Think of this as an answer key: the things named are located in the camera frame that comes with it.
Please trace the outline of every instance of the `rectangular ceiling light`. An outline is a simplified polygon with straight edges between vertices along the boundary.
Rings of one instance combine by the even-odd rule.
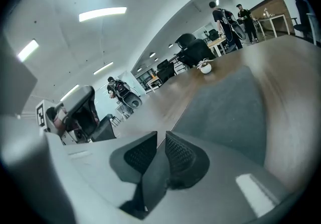
[[[100,68],[99,70],[96,70],[96,71],[94,72],[94,75],[96,75],[98,72],[102,71],[103,69],[107,68],[107,67],[110,66],[111,64],[113,64],[113,62],[108,63],[107,65],[103,66],[103,67]]]
[[[66,99],[66,97],[67,97],[68,95],[70,95],[77,87],[79,87],[78,84],[75,85],[68,93],[66,93],[66,94],[64,95],[64,97],[62,97],[62,98],[60,99],[60,101],[63,101],[64,99]]]
[[[26,58],[31,55],[39,47],[35,39],[31,40],[29,44],[26,45],[24,49],[18,54],[18,58],[23,62]]]
[[[112,14],[124,14],[127,7],[105,8],[100,10],[94,10],[86,13],[79,14],[79,22],[86,21],[92,18],[112,15]]]

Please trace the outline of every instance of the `white table leg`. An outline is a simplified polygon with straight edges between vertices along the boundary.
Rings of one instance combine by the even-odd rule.
[[[221,46],[221,48],[222,48],[222,50],[223,50],[223,53],[226,54],[226,53],[225,53],[224,46],[222,45],[222,43],[220,43],[220,46]]]
[[[314,25],[311,17],[308,15],[310,26],[311,26],[311,31],[312,31],[312,37],[313,37],[313,43],[316,45],[316,39],[315,39],[315,30],[314,30]]]
[[[154,88],[151,86],[151,84],[148,84],[148,86],[151,88],[151,90],[155,93]]]
[[[288,26],[288,24],[287,24],[285,15],[283,15],[283,19],[284,19],[284,22],[285,22],[285,26],[286,26],[287,33],[290,35],[290,30],[289,30],[289,26]]]
[[[274,27],[274,25],[273,25],[272,19],[270,19],[270,23],[271,23],[271,26],[272,26],[272,29],[273,29],[273,32],[274,32],[274,36],[277,37],[276,31],[275,31],[275,27]]]
[[[220,49],[218,48],[218,46],[215,45],[214,48],[215,48],[215,51],[217,52],[217,55],[218,55],[219,57],[221,57],[222,54],[221,54]]]
[[[258,21],[258,23],[259,23],[259,26],[260,26],[260,28],[261,28],[261,31],[262,31],[263,37],[265,37],[265,34],[264,34],[264,31],[263,31],[263,28],[262,28],[261,23],[260,23],[259,21]]]

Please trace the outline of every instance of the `black hair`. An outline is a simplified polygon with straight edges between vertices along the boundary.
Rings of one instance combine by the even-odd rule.
[[[210,6],[211,8],[214,8],[214,7],[216,7],[216,3],[215,3],[215,2],[210,2],[210,3],[209,3],[209,6]]]

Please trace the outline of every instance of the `chair armrest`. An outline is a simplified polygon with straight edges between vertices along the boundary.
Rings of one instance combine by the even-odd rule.
[[[297,21],[296,21],[297,18],[291,18],[291,20],[294,20],[295,21],[295,24],[297,24]]]

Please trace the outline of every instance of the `table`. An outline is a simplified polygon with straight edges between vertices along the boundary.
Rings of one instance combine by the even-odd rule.
[[[274,27],[274,24],[273,24],[273,21],[272,21],[272,20],[274,20],[274,19],[276,19],[276,18],[281,18],[281,17],[283,17],[284,22],[285,22],[285,26],[286,26],[287,33],[290,35],[289,26],[288,26],[288,24],[287,24],[287,21],[286,21],[286,18],[285,18],[285,15],[284,15],[284,14],[276,15],[276,16],[273,16],[273,17],[265,18],[265,19],[258,19],[258,22],[259,22],[259,25],[260,25],[262,34],[265,36],[264,31],[263,31],[263,29],[262,29],[262,26],[261,26],[261,23],[260,23],[260,22],[270,21],[271,26],[272,26],[272,29],[273,29],[273,32],[274,32],[274,36],[277,37],[276,31],[275,31],[275,27]]]
[[[159,80],[159,77],[155,77],[152,80],[150,80],[149,82],[147,82],[147,85],[150,87],[150,89],[155,93],[155,89],[151,86],[152,83],[154,83],[155,81]]]
[[[317,20],[317,18],[316,18],[316,16],[315,16],[315,14],[313,14],[313,13],[307,13],[306,15],[307,15],[308,18],[309,18],[309,22],[310,22],[310,26],[311,26],[311,31],[312,31],[312,37],[313,37],[313,43],[314,43],[314,45],[316,45],[316,34],[315,34],[315,29],[314,29],[314,24],[313,24],[313,18],[315,18],[316,20]]]
[[[306,185],[319,155],[321,49],[293,36],[281,36],[216,58],[212,72],[189,69],[170,78],[119,126],[120,137],[158,132],[158,144],[172,130],[194,94],[241,66],[248,66],[266,107],[265,168],[289,191]]]
[[[213,42],[211,43],[208,43],[207,46],[211,49],[212,53],[214,54],[214,51],[213,51],[213,48],[215,48],[215,51],[217,52],[217,55],[220,57],[222,56],[221,52],[220,52],[220,49],[218,48],[218,45],[221,46],[224,54],[225,54],[225,50],[224,50],[224,47],[222,46],[222,43],[226,40],[226,38],[218,38],[216,40],[214,40]]]

